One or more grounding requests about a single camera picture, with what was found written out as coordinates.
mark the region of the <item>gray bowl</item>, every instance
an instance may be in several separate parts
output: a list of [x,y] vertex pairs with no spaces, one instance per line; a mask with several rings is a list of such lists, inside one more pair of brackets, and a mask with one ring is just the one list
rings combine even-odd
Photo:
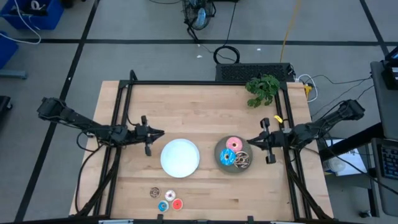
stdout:
[[[246,168],[237,168],[234,164],[231,166],[225,166],[221,163],[220,161],[220,154],[222,152],[223,149],[226,149],[226,142],[230,137],[237,137],[242,141],[243,147],[242,150],[243,152],[246,152],[249,155],[250,158],[250,163]],[[218,167],[220,167],[220,169],[224,172],[227,172],[229,174],[238,174],[238,173],[242,173],[245,170],[247,170],[250,165],[253,163],[253,152],[251,150],[250,144],[248,142],[246,142],[245,139],[239,137],[239,136],[226,136],[223,137],[216,145],[216,147],[214,148],[214,157],[216,159],[216,163],[218,165]]]

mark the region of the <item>white plate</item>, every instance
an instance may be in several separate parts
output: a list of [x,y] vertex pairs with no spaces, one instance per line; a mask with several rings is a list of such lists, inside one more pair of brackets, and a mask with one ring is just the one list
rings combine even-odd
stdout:
[[160,163],[163,170],[176,178],[191,175],[199,166],[199,150],[187,139],[174,139],[162,150]]

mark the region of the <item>black floor stripe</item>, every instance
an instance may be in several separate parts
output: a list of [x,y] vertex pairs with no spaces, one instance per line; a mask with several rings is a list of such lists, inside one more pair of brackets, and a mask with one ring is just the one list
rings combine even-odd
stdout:
[[[78,46],[78,48],[76,50],[76,54],[72,60],[72,64],[70,66],[68,76],[65,80],[65,84],[62,88],[62,91],[60,94],[60,99],[64,100],[67,97],[68,90],[69,90],[70,84],[72,82],[73,76],[75,74],[75,71],[76,71],[80,56],[81,56],[81,52],[83,51],[85,40],[87,39],[88,32],[90,31],[91,24],[93,23],[94,15],[97,10],[99,1],[100,0],[96,0],[94,2],[93,7],[91,8],[91,12],[90,12],[88,20],[86,22],[85,29],[84,29],[81,39],[79,41],[79,46]],[[29,206],[30,200],[32,199],[32,195],[33,195],[35,187],[36,187],[37,180],[39,179],[40,172],[43,168],[44,160],[47,156],[47,152],[49,151],[50,143],[53,138],[56,126],[57,126],[56,124],[51,123],[49,129],[47,130],[47,133],[45,135],[43,145],[40,149],[39,156],[36,160],[32,175],[30,176],[30,179],[29,179],[29,182],[25,189],[25,193],[22,198],[21,204],[19,205],[17,215],[14,220],[15,222],[22,222],[24,220],[27,208]]]
[[[37,39],[20,39],[23,41],[36,42]],[[79,44],[80,39],[42,39],[41,44]]]
[[383,38],[381,36],[379,28],[377,28],[376,22],[373,19],[371,11],[368,8],[368,5],[366,4],[365,0],[359,0],[359,1],[361,3],[363,11],[365,12],[365,15],[368,18],[368,21],[369,21],[369,23],[370,23],[370,25],[372,27],[374,35],[376,36],[376,39],[379,42],[379,45],[381,47],[381,50],[383,51],[383,54],[387,55],[389,51],[388,51],[386,45],[384,45],[384,40],[383,40]]
[[[80,44],[81,39],[42,39],[43,44]],[[196,44],[193,40],[121,40],[121,39],[85,39],[84,44]],[[225,40],[201,40],[200,44],[224,44]],[[241,45],[282,45],[283,40],[229,40],[229,44]],[[385,42],[384,45],[396,45],[398,42]],[[302,46],[378,46],[377,41],[323,41],[288,40],[286,45]]]

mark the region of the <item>pink frosted donut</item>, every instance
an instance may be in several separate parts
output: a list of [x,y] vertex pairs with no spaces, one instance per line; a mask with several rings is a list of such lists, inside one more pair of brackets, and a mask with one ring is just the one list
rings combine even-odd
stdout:
[[234,152],[239,152],[240,150],[242,150],[243,144],[240,138],[230,137],[226,141],[226,147],[228,149],[232,149]]

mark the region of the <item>yellow object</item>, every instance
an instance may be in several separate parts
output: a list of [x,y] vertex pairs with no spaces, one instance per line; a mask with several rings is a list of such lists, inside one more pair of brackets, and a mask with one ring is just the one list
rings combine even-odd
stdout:
[[304,91],[305,91],[305,96],[307,97],[307,100],[308,100],[308,96],[310,95],[311,90],[312,90],[312,86],[309,86],[308,84],[304,85]]
[[282,120],[282,118],[280,118],[280,116],[278,116],[278,115],[275,115],[274,118],[276,120],[278,120],[278,122],[281,123],[281,124],[284,122],[284,120]]
[[286,44],[287,36],[289,35],[289,31],[290,31],[290,30],[292,29],[292,27],[293,27],[294,20],[295,20],[295,18],[296,18],[297,12],[298,12],[299,9],[300,9],[300,5],[301,5],[301,0],[297,0],[297,1],[296,1],[296,5],[294,6],[292,19],[290,20],[289,27],[287,28],[287,31],[286,31],[284,43],[282,44],[282,51],[281,51],[281,53],[280,53],[280,60],[279,60],[279,63],[282,63],[282,57],[284,56],[284,49],[285,49],[285,44]]

